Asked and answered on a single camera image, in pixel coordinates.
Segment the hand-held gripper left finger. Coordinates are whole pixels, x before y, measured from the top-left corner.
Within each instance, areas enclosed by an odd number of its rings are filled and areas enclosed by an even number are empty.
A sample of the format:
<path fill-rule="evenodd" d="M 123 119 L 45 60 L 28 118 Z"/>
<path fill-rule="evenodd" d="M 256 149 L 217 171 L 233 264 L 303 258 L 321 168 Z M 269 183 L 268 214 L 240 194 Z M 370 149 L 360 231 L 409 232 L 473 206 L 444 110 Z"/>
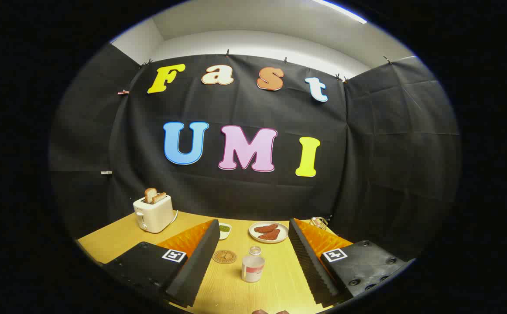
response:
<path fill-rule="evenodd" d="M 219 241 L 211 219 L 158 244 L 142 241 L 103 269 L 154 302 L 192 306 Z"/>

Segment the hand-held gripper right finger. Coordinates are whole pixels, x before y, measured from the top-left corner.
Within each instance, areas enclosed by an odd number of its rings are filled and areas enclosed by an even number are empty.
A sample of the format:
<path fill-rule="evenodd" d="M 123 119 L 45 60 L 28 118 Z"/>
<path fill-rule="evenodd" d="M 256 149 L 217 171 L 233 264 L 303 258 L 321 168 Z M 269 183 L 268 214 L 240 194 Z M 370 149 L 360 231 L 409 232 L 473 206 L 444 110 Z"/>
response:
<path fill-rule="evenodd" d="M 296 218 L 288 237 L 315 302 L 323 306 L 360 299 L 413 264 L 372 241 L 353 244 Z"/>

